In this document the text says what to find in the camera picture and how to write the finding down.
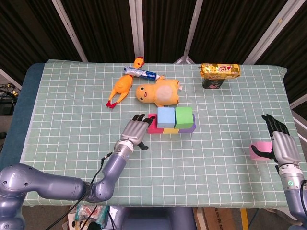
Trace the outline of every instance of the pink object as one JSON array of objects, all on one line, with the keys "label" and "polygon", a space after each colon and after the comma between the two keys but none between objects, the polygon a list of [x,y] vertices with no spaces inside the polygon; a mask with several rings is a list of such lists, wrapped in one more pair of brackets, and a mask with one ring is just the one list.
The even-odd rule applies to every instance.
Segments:
[{"label": "pink object", "polygon": [[158,116],[157,114],[148,114],[148,117],[155,116],[155,119],[148,127],[147,133],[154,134],[154,133],[163,133],[163,128],[158,128]]},{"label": "pink object", "polygon": [[254,153],[253,149],[251,148],[252,145],[256,146],[257,149],[260,152],[271,152],[272,142],[270,142],[270,141],[257,141],[257,142],[252,143],[249,146],[250,158],[252,160],[255,160],[255,161],[268,161],[269,160],[269,158],[260,157],[256,153]]}]

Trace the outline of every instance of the blue block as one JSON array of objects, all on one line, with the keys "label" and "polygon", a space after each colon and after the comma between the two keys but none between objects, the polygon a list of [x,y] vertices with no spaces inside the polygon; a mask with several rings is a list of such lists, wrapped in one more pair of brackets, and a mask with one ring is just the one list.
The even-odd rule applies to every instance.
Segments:
[{"label": "blue block", "polygon": [[158,108],[158,128],[174,128],[175,108]]}]

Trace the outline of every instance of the gray robot arm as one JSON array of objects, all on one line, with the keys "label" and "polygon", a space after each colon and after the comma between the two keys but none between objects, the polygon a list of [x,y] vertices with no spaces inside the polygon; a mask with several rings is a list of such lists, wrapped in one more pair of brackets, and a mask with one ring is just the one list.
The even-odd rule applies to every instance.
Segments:
[{"label": "gray robot arm", "polygon": [[0,230],[23,230],[21,208],[25,196],[36,191],[42,198],[57,200],[85,200],[99,203],[110,199],[127,160],[135,146],[147,149],[142,139],[154,117],[135,115],[128,122],[121,139],[115,144],[113,155],[103,168],[104,178],[94,184],[80,178],[52,175],[25,164],[16,164],[0,172]]},{"label": "gray robot arm", "polygon": [[292,226],[290,230],[307,229],[307,215],[301,202],[302,195],[307,207],[307,187],[304,186],[304,175],[299,166],[301,159],[296,142],[285,124],[268,114],[262,118],[267,123],[273,148],[271,152],[260,152],[255,146],[252,146],[252,149],[257,155],[273,159],[278,164],[276,169],[282,181],[290,213],[303,223],[303,226]]}]

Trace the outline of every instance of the purple block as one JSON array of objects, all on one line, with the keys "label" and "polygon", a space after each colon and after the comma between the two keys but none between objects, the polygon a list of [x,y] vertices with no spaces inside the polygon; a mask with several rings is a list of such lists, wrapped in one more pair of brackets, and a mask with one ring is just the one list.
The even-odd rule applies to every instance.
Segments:
[{"label": "purple block", "polygon": [[191,128],[181,128],[179,133],[192,133],[196,129],[195,115],[193,114],[193,125]]}]

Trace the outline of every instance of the table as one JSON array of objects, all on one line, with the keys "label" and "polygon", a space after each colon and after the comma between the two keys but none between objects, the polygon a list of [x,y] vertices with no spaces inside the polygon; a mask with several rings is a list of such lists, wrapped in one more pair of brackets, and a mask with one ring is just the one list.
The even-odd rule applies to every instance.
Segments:
[{"label": "table", "polygon": [[[133,115],[156,113],[154,104],[140,103],[135,98],[137,86],[149,82],[139,78],[134,79],[126,99],[113,110],[105,107],[125,65],[130,63],[51,60],[45,64],[43,76],[33,77],[28,72],[13,118],[13,122],[21,119],[29,124],[30,119],[26,117],[29,115],[23,115],[19,104],[23,97],[35,102],[33,113],[28,111],[31,122],[25,141],[18,143],[24,147],[21,162],[47,173],[90,181],[101,157],[113,149]],[[275,163],[250,160],[248,149],[253,141],[270,140],[261,115],[271,114],[287,124],[304,161],[302,170],[307,171],[282,82],[286,69],[241,65],[239,78],[225,81],[221,89],[211,90],[202,88],[198,66],[143,66],[143,69],[180,80],[183,90],[179,92],[179,106],[192,107],[197,128],[193,134],[146,135],[144,143],[149,145],[149,150],[135,150],[116,184],[114,196],[105,204],[287,206]],[[40,82],[38,90],[34,81]],[[35,91],[32,89],[35,87],[38,93],[33,100],[36,93],[29,96],[27,91],[28,88]],[[21,151],[12,141],[17,135],[15,128],[12,125],[1,161],[10,158],[9,154],[15,154],[19,160]],[[36,193],[29,193],[25,204],[69,205],[72,202],[45,200]]]}]

